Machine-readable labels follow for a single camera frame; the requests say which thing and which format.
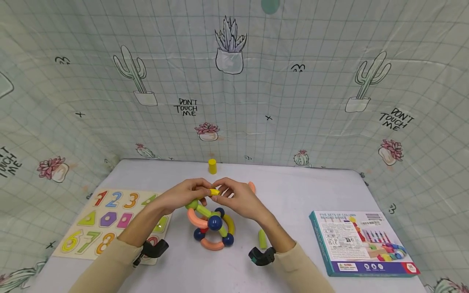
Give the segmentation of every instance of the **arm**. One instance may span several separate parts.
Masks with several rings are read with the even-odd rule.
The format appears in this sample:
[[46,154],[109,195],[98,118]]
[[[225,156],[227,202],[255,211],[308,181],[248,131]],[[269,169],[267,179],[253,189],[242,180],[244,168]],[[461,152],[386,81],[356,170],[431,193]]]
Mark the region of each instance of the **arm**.
[[212,200],[225,205],[241,216],[256,221],[277,252],[273,266],[295,293],[334,293],[327,279],[283,229],[275,216],[262,204],[246,183],[223,178],[213,183],[220,186],[219,196]]
[[158,196],[129,223],[97,259],[83,272],[69,293],[115,293],[134,271],[133,262],[140,256],[147,240],[162,216],[172,213],[194,199],[210,194],[211,184],[205,179],[189,179]]

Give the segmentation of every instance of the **green circle drawing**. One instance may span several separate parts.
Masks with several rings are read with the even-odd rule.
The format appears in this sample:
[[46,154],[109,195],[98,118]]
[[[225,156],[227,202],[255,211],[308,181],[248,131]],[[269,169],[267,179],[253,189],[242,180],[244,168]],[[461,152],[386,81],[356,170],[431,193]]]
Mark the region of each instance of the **green circle drawing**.
[[261,0],[261,7],[265,14],[274,14],[280,7],[280,0]]

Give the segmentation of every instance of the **grid pattern fabric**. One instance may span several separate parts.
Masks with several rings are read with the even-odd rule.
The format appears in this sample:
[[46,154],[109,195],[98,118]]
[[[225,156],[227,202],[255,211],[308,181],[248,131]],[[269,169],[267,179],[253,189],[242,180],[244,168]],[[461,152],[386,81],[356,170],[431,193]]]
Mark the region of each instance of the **grid pattern fabric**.
[[0,15],[0,292],[28,286],[121,158],[356,170],[428,291],[467,290],[468,0],[0,0]]

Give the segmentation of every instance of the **navy blue ball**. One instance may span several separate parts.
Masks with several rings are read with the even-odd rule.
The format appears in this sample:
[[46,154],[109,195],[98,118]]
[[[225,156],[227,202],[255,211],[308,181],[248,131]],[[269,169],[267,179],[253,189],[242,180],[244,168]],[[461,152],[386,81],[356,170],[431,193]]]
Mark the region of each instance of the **navy blue ball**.
[[208,218],[208,228],[213,231],[218,231],[223,226],[223,221],[219,216],[211,216]]
[[232,246],[235,242],[235,237],[231,233],[228,233],[228,235],[223,237],[221,241],[223,241],[223,244],[227,247]]
[[219,211],[222,218],[225,216],[225,210],[224,210],[224,209],[222,209],[222,208],[216,208],[215,211]]
[[200,241],[203,238],[205,238],[205,233],[202,233],[202,231],[200,231],[200,228],[197,228],[194,231],[194,239],[197,240],[197,241]]

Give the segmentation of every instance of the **person's right hand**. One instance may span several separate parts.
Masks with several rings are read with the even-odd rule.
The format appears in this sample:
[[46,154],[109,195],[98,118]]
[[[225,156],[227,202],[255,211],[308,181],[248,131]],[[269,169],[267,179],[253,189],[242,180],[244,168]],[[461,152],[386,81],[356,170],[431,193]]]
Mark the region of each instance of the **person's right hand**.
[[220,186],[218,188],[220,195],[211,197],[214,202],[227,206],[241,216],[257,222],[270,215],[270,211],[262,204],[248,184],[225,177],[213,183],[214,188],[218,186]]

